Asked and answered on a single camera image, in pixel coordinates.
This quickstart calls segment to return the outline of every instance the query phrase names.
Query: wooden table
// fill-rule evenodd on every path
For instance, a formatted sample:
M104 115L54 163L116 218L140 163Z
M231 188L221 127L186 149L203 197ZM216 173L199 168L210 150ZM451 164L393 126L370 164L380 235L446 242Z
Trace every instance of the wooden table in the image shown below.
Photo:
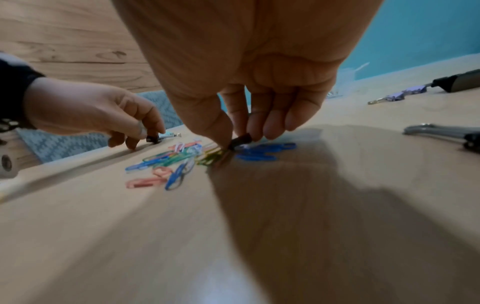
M479 126L480 90L366 105L478 67L358 81L279 161L196 167L174 191L124 171L173 139L21 171L0 185L0 302L479 303L480 155L402 129Z

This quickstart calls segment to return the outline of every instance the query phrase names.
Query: hand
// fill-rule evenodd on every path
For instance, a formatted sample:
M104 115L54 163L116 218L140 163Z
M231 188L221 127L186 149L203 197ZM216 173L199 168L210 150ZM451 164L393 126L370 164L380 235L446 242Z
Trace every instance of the hand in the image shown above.
M59 135L102 132L110 135L110 147L125 142L135 149L147 134L165 133L152 102L111 86L38 78L25 92L23 109L40 130Z
M225 147L310 119L382 0L113 2L185 125Z

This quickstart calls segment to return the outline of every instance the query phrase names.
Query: purple key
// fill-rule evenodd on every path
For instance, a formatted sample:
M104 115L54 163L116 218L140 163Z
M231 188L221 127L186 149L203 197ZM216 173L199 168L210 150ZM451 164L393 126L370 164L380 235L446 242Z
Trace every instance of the purple key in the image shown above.
M422 85L422 86L409 87L408 89L405 89L402 92L404 92L405 95L415 95L415 94L425 93L426 91L427 91L427 86Z
M403 92L393 93L393 94L387 95L384 99L388 101L404 100L405 94Z

